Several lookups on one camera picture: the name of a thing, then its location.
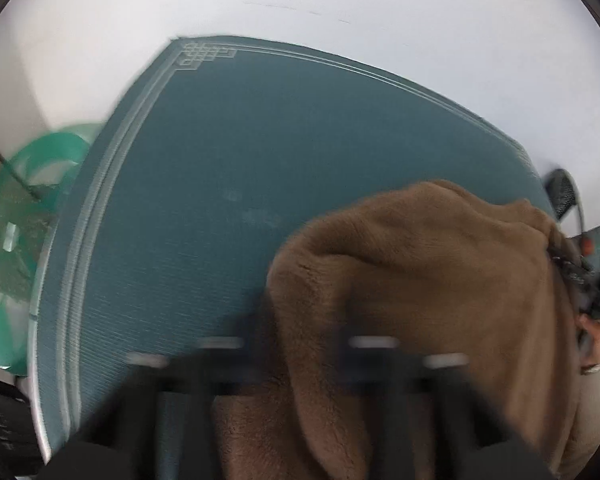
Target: brown fleece blanket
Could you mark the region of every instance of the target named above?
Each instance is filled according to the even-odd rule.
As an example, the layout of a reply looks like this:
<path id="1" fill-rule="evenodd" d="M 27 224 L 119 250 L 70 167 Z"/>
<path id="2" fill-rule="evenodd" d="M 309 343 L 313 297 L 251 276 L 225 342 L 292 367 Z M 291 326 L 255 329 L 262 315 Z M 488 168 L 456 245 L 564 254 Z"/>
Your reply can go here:
<path id="1" fill-rule="evenodd" d="M 267 278 L 273 378 L 247 396 L 217 399 L 227 477 L 365 478 L 365 407 L 334 386 L 327 351 L 345 308 L 366 335 L 396 337 L 406 351 L 466 354 L 474 384 L 557 470 L 579 364 L 574 299 L 549 243 L 573 251 L 528 201 L 491 205 L 449 182 L 310 222 Z"/>

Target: green plastic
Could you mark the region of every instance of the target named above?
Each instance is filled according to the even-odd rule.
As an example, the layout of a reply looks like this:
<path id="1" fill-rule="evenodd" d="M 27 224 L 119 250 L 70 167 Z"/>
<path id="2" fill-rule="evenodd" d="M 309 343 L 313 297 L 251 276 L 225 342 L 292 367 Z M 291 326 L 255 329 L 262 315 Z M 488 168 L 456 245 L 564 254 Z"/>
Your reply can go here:
<path id="1" fill-rule="evenodd" d="M 0 169 L 0 367 L 15 375 L 26 375 L 28 305 L 44 239 L 98 130 L 78 124 L 51 132 Z M 9 224 L 12 247 L 4 241 Z"/>

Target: teal mat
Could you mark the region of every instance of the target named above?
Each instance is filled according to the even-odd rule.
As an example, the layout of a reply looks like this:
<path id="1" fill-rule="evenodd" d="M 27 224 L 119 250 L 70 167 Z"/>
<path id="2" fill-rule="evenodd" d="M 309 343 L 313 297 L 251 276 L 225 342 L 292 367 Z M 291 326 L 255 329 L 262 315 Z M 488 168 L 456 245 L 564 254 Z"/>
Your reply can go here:
<path id="1" fill-rule="evenodd" d="M 433 178 L 551 211 L 519 145 L 410 81 L 289 44 L 173 41 L 94 143 L 40 264 L 45 442 L 93 411 L 127 352 L 216 333 L 304 222 Z"/>

